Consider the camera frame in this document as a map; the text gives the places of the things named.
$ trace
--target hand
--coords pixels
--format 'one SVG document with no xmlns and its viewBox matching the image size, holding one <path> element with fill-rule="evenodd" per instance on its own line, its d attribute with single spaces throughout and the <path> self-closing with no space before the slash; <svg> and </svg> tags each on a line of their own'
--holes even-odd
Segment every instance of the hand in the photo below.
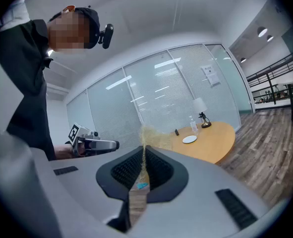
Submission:
<svg viewBox="0 0 293 238">
<path fill-rule="evenodd" d="M 72 159 L 73 158 L 71 144 L 56 145 L 56 146 L 54 146 L 54 151 L 55 151 L 56 158 L 58 160 L 65 160 L 65 159 Z M 84 157 L 84 153 L 85 153 L 85 144 L 84 143 L 79 143 L 78 153 L 81 157 Z"/>
</svg>

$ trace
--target white wall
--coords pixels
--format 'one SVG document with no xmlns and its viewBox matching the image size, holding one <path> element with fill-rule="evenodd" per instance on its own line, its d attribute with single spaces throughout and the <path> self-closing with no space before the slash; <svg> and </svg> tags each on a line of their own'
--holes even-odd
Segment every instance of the white wall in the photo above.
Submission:
<svg viewBox="0 0 293 238">
<path fill-rule="evenodd" d="M 276 37 L 259 52 L 251 56 L 244 63 L 241 63 L 241 68 L 245 76 L 248 77 L 289 54 L 290 51 L 284 40 L 281 37 Z"/>
<path fill-rule="evenodd" d="M 142 42 L 116 56 L 111 57 L 108 61 L 98 65 L 96 68 L 92 68 L 91 71 L 89 71 L 86 75 L 83 75 L 82 78 L 78 79 L 78 81 L 74 83 L 69 94 L 65 97 L 64 102 L 69 103 L 87 87 L 104 77 L 106 74 L 144 56 L 180 45 L 204 42 L 218 43 L 220 41 L 219 36 L 215 32 L 202 29 L 197 32 L 179 32 L 163 35 Z"/>
<path fill-rule="evenodd" d="M 47 100 L 49 131 L 53 145 L 65 144 L 68 141 L 69 124 L 67 108 L 62 101 Z"/>
<path fill-rule="evenodd" d="M 222 43 L 229 48 L 261 11 L 267 0 L 239 0 L 227 20 L 217 29 Z"/>
</svg>

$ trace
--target white ceiling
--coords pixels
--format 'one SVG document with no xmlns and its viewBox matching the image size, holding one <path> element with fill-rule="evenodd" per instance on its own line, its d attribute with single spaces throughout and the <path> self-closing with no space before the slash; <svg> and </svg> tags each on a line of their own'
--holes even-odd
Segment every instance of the white ceiling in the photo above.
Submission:
<svg viewBox="0 0 293 238">
<path fill-rule="evenodd" d="M 48 21 L 67 5 L 91 6 L 98 12 L 100 30 L 107 23 L 115 31 L 107 50 L 97 45 L 82 54 L 52 53 L 55 62 L 45 69 L 51 93 L 65 91 L 88 71 L 110 57 L 145 40 L 175 31 L 193 31 L 207 26 L 217 29 L 238 0 L 26 0 L 31 19 Z"/>
<path fill-rule="evenodd" d="M 253 22 L 242 33 L 241 37 L 231 46 L 230 50 L 238 61 L 249 59 L 267 44 L 267 36 L 280 37 L 292 23 L 286 11 L 275 0 L 268 0 Z M 257 29 L 264 26 L 268 29 L 262 37 L 258 37 Z"/>
</svg>

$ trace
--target person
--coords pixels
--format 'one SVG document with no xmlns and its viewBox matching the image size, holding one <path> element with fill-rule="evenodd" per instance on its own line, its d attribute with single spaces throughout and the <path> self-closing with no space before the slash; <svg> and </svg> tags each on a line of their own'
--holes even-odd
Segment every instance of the person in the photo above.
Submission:
<svg viewBox="0 0 293 238">
<path fill-rule="evenodd" d="M 276 92 L 276 97 L 279 99 L 281 97 L 281 93 L 279 92 L 277 85 L 275 86 L 275 92 Z"/>
<path fill-rule="evenodd" d="M 98 42 L 99 28 L 96 11 L 73 5 L 48 23 L 30 20 L 25 0 L 15 0 L 0 20 L 0 64 L 24 95 L 7 132 L 30 147 L 42 149 L 48 160 L 72 157 L 70 144 L 54 147 L 50 137 L 43 77 L 43 70 L 50 68 L 53 60 L 48 51 L 72 53 L 75 49 L 91 49 Z M 83 145 L 79 153 L 84 153 Z"/>
<path fill-rule="evenodd" d="M 285 93 L 285 96 L 288 96 L 289 95 L 289 92 L 288 91 L 284 91 L 284 93 Z"/>
<path fill-rule="evenodd" d="M 267 91 L 266 93 L 268 94 L 269 100 L 272 100 L 273 99 L 272 93 L 270 91 Z"/>
</svg>

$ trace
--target round wooden table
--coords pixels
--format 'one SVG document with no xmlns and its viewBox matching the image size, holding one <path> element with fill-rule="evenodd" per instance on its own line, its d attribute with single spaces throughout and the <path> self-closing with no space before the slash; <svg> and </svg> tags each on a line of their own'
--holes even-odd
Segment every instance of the round wooden table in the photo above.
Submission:
<svg viewBox="0 0 293 238">
<path fill-rule="evenodd" d="M 219 162 L 229 154 L 234 146 L 235 131 L 233 127 L 225 122 L 214 121 L 208 128 L 202 128 L 202 123 L 198 123 L 197 139 L 189 144 L 182 140 L 194 135 L 191 127 L 178 129 L 179 136 L 172 133 L 173 151 L 200 160 L 208 161 L 213 164 Z"/>
</svg>

